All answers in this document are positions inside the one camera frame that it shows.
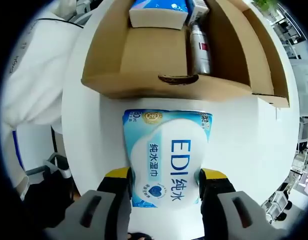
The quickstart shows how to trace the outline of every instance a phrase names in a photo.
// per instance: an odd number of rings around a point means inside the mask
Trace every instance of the green plant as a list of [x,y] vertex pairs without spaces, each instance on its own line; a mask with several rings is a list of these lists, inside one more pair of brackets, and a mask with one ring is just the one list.
[[264,12],[269,10],[270,7],[275,8],[276,4],[278,3],[277,0],[254,0],[254,2]]

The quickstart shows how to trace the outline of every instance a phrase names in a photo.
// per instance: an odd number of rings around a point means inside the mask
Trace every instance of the white table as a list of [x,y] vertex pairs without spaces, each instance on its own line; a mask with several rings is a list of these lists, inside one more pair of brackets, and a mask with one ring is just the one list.
[[[289,174],[299,131],[295,77],[287,54],[269,23],[262,20],[283,62],[290,108],[276,109],[252,95],[223,103],[162,98],[116,100],[81,84],[94,32],[112,2],[104,0],[86,23],[65,75],[62,131],[67,159],[79,192],[84,194],[89,189],[96,189],[107,172],[129,165],[122,125],[126,109],[200,110],[214,117],[208,157],[203,167],[222,171],[237,191],[245,191],[262,204]],[[200,205],[170,212],[134,207],[129,231],[144,232],[158,240],[201,237],[204,229]]]

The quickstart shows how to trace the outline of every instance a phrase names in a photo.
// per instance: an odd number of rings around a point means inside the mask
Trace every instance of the silver spray can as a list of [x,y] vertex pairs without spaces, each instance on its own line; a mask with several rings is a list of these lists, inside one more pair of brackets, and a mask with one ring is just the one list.
[[198,23],[194,22],[190,26],[190,48],[192,56],[193,74],[210,75],[211,55],[206,34],[201,31]]

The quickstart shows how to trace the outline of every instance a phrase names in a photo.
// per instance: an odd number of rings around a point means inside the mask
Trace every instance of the blue heart logo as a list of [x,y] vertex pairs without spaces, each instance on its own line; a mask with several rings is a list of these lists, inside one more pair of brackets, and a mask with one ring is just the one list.
[[150,190],[148,190],[150,194],[157,198],[162,195],[161,191],[162,188],[160,186],[153,186]]

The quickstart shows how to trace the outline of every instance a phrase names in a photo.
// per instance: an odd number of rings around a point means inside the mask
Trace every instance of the blue and white package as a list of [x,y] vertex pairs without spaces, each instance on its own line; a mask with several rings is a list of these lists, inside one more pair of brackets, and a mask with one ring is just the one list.
[[129,10],[133,28],[181,29],[187,16],[186,0],[136,0]]
[[179,209],[199,202],[195,176],[212,121],[211,114],[199,111],[125,111],[125,145],[135,180],[133,207]]

